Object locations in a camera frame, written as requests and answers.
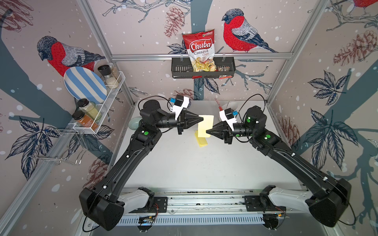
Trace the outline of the yellow square paper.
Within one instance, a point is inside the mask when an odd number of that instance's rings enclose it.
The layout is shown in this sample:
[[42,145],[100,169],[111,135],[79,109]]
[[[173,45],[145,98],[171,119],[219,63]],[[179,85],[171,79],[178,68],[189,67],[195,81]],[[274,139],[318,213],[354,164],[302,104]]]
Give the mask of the yellow square paper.
[[208,145],[206,138],[198,136],[198,131],[197,130],[195,131],[195,138],[196,138],[196,141],[197,141],[197,143],[198,143],[198,145],[199,145],[200,148],[205,147],[205,146]]
[[207,133],[207,130],[213,128],[214,116],[213,115],[200,115],[203,121],[198,123],[198,137],[210,138],[211,135]]

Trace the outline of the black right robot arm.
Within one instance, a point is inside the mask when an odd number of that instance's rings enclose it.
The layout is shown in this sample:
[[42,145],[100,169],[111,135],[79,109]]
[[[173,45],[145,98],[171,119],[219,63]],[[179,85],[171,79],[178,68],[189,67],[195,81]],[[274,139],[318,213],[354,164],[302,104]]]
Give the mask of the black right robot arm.
[[243,122],[236,122],[228,109],[222,122],[206,131],[207,134],[232,144],[235,137],[248,137],[249,143],[263,155],[270,157],[306,187],[307,191],[285,190],[269,185],[260,192],[263,210],[293,208],[311,214],[319,223],[335,227],[349,206],[351,184],[336,180],[315,168],[293,152],[282,139],[265,127],[267,116],[259,106],[249,108]]

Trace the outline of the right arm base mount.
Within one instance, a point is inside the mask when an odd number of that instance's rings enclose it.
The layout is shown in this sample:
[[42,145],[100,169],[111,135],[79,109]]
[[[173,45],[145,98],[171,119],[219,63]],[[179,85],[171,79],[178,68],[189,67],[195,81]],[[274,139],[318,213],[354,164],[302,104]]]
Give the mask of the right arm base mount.
[[267,212],[267,211],[281,211],[286,210],[285,206],[275,205],[270,199],[270,192],[276,188],[275,185],[269,185],[265,187],[259,194],[244,196],[244,205],[246,206],[247,212]]

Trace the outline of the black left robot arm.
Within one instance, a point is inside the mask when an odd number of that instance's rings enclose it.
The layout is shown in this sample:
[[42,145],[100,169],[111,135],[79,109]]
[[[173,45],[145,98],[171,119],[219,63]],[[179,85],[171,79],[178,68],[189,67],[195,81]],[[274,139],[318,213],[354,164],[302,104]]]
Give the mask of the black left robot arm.
[[108,174],[93,188],[84,188],[79,200],[84,215],[99,227],[110,231],[119,223],[125,213],[137,209],[158,211],[154,204],[154,192],[140,187],[120,200],[124,185],[140,162],[153,150],[162,136],[161,129],[176,128],[179,134],[204,120],[187,111],[189,99],[177,99],[172,112],[161,109],[157,100],[144,103],[140,111],[142,119],[131,136],[130,143]]

